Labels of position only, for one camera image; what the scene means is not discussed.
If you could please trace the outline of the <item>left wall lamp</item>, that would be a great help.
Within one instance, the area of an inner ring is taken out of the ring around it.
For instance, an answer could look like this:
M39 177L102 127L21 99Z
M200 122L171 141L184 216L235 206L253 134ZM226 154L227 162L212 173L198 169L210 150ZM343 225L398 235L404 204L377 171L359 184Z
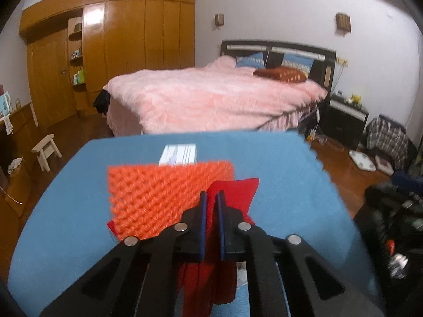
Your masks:
M214 24L216 28L220 28L224 26L224 15L223 14L215 14L214 15Z

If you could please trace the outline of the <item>pink bed quilt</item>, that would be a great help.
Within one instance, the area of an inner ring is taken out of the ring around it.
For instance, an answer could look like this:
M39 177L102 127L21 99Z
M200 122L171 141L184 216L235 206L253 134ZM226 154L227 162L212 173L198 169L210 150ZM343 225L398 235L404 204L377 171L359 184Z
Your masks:
M274 80L224 55L205 67L142 69L113 77L107 123L113 134L295 129L327 97L318 83Z

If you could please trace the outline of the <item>black bedside cabinet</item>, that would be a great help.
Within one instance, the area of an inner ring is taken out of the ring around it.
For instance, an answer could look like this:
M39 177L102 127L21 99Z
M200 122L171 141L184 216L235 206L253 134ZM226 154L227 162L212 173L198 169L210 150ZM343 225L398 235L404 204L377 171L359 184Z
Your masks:
M365 107L354 106L346 98L331 95L325 105L320 129L325 136L355 150L364 133L368 116Z

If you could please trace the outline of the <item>right wall lamp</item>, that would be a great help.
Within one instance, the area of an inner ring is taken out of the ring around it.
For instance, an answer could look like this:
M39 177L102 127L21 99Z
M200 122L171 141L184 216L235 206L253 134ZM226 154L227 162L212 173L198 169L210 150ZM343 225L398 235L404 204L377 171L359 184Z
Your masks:
M351 18L347 14L337 13L335 15L336 30L343 33L351 32Z

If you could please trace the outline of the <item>white bathroom scale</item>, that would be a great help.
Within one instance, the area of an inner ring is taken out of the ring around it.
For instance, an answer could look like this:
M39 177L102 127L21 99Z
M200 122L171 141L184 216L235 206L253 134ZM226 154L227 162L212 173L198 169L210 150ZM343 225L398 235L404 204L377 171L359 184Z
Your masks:
M353 163L357 166L358 169L367 172L375 172L376 166L372 162L369 156L363 152L357 152L350 150L348 152L348 156L353 161Z

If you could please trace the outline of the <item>light blue electric kettle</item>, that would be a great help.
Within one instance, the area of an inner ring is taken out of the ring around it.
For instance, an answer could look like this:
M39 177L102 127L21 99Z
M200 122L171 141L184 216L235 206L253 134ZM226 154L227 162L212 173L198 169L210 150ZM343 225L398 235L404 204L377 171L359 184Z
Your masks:
M5 92L3 95L0 96L0 110L1 115L6 117L10 114L10 107L11 107L11 97L8 92Z

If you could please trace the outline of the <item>yellow plush toy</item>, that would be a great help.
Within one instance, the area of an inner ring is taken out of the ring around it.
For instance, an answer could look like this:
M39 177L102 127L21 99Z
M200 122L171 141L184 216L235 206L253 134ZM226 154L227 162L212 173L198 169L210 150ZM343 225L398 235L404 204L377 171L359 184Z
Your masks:
M350 100L353 105L361 105L362 103L362 98L360 95L351 95Z

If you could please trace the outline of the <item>brown polka dot pillow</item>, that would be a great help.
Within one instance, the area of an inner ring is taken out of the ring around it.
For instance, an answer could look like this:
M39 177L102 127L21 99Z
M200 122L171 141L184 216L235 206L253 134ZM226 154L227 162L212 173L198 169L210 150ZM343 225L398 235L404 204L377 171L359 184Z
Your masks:
M253 72L253 75L285 83L302 83L307 80L307 76L304 72L295 68L284 66L272 69L257 69Z

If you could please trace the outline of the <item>wall power socket strip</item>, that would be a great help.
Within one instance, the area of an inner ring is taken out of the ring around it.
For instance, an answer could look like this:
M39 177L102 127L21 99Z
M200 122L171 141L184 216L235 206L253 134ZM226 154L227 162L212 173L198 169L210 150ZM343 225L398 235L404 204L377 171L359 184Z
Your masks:
M336 60L336 63L339 64L340 66L343 66L343 67L348 66L348 60L347 59L337 57L335 60Z

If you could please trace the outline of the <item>blue felt table mat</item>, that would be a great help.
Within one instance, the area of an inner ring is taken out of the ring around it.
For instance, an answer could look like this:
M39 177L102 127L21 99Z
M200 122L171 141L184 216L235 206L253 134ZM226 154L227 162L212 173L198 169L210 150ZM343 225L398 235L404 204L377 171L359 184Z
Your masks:
M28 316L116 246L108 168L155 164L168 144L194 144L200 162L228 160L238 180L258 178L249 214L267 234L300 235L375 304L381 294L360 232L309 144L295 132L200 132L96 139L64 166L15 247L8 288Z

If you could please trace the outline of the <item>dark wooden bed frame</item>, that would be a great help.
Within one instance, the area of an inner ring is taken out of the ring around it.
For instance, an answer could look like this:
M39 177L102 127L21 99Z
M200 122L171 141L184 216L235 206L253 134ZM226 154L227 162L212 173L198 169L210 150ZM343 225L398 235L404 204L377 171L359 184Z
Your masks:
M242 92L227 114L234 130L316 128L328 105L335 71L333 50L272 40L224 40L224 72L241 78Z

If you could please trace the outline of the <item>white red floor book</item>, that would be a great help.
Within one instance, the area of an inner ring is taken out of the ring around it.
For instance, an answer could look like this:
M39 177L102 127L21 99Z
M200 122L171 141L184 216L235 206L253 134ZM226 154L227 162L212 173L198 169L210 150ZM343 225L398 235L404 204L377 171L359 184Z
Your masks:
M379 171L387 174L388 176L392 176L394 174L394 169L388 160L385 160L379 156L375 156L375 161Z

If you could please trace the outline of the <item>small white wooden stool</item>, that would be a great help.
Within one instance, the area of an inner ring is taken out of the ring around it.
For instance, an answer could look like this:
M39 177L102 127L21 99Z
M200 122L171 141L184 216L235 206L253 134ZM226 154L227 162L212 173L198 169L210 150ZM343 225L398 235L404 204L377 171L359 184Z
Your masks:
M41 170L46 172L51 171L48 159L52 155L56 155L58 158L62 157L62 154L54 141L54 134L46 135L31 149L31 152L36 154Z

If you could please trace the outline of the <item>right blue pillow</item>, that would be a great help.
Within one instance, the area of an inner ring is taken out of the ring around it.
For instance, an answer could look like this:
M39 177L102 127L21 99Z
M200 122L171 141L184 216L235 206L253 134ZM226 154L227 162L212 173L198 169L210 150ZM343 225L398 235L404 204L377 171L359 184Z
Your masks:
M313 63L314 59L312 58L302 57L297 54L285 54L282 59L281 66L299 70L308 77Z

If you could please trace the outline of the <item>red plastic bag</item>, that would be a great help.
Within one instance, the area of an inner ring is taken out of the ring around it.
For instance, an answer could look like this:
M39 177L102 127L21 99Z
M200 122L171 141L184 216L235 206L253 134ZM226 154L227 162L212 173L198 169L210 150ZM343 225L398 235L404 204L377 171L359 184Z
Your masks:
M183 292L183 316L210 316L215 305L229 304L237 292L237 264L223 262L219 254L218 215L214 198L223 192L228 206L241 211L252 222L248 211L258 189L257 178L215 181L206 192L206 254L199 264L182 265L177 288Z

